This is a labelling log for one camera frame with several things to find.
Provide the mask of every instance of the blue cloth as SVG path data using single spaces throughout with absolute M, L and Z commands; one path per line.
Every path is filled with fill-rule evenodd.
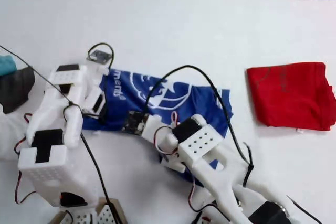
M 106 124 L 85 117 L 83 129 L 119 131 L 128 116 L 128 111 L 142 111 L 147 94 L 159 78 L 139 73 L 131 73 L 111 69 L 104 76 L 100 87 L 107 81 L 108 114 Z M 229 90 L 219 90 L 224 105 L 231 118 L 232 107 L 229 102 Z M 179 114 L 183 122 L 193 114 L 201 114 L 222 136 L 225 136 L 228 125 L 223 110 L 218 106 L 211 87 L 197 87 L 183 82 L 164 81 L 153 93 L 149 102 L 151 114 L 158 114 L 166 124 L 171 123 L 171 113 Z
M 0 76 L 16 71 L 16 65 L 10 55 L 0 56 Z

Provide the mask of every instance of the white tabletop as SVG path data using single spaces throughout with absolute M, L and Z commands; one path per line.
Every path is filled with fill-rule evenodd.
M 245 69 L 323 61 L 336 85 L 335 17 L 334 0 L 0 0 L 0 43 L 45 76 L 56 65 L 84 62 L 88 48 L 101 41 L 114 47 L 118 69 L 160 77 L 184 64 L 202 68 L 218 87 L 230 89 L 237 138 L 252 146 L 269 177 L 323 223 L 334 223 L 335 127 L 299 134 L 259 125 Z M 171 79 L 207 84 L 191 70 Z M 19 112 L 37 109 L 44 85 L 37 76 Z M 190 184 L 160 166 L 150 144 L 111 132 L 86 136 L 129 223 L 195 217 L 187 204 Z M 229 133 L 226 138 L 232 141 Z M 16 179 L 15 162 L 0 163 L 0 223 L 47 223 L 58 210 L 38 195 L 15 205 Z M 20 194 L 31 189 L 23 179 Z

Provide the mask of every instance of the white logo print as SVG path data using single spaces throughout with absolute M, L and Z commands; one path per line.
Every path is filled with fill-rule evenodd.
M 126 100 L 126 97 L 124 96 L 122 92 L 122 86 L 121 86 L 121 81 L 120 81 L 120 70 L 115 70 L 113 72 L 113 80 L 114 80 L 114 91 L 113 91 L 113 96 L 114 97 L 119 97 L 120 100 Z
M 130 73 L 130 82 L 142 101 L 146 101 L 149 91 L 155 85 L 151 78 L 153 77 Z M 188 99 L 192 85 L 184 84 L 188 85 L 188 90 L 183 94 L 176 94 L 174 85 L 175 82 L 162 82 L 161 87 L 157 88 L 157 91 L 150 97 L 148 106 L 152 109 L 161 110 L 175 110 L 180 107 Z

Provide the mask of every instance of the red cloth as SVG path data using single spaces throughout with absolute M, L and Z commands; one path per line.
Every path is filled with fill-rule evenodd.
M 247 69 L 258 120 L 267 126 L 329 131 L 336 99 L 321 62 Z

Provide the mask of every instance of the white bracket with holes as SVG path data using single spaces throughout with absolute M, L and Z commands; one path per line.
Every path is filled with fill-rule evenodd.
M 113 224 L 113 223 L 115 223 L 115 220 L 111 213 L 110 207 L 108 205 L 105 205 L 98 215 L 97 224 Z
M 77 211 L 69 211 L 72 215 L 66 213 L 60 224 L 96 224 L 97 223 L 97 213 L 95 209 L 83 209 Z
M 248 217 L 266 200 L 284 208 L 291 221 L 297 217 L 294 204 L 268 180 L 267 174 L 259 165 L 250 174 L 244 188 L 242 184 L 248 164 L 238 155 L 237 150 L 225 143 L 224 138 L 211 125 L 206 124 L 202 116 L 194 115 L 193 119 L 202 128 L 178 145 L 178 161 L 184 162 L 216 199 L 219 209 L 230 219 L 230 223 L 251 224 Z M 169 133 L 165 141 L 171 144 L 177 142 L 177 139 Z M 215 159 L 223 165 L 222 170 L 214 170 L 210 166 L 209 163 Z
M 186 164 L 192 166 L 211 149 L 216 147 L 223 137 L 211 126 L 206 125 L 179 144 L 179 155 Z

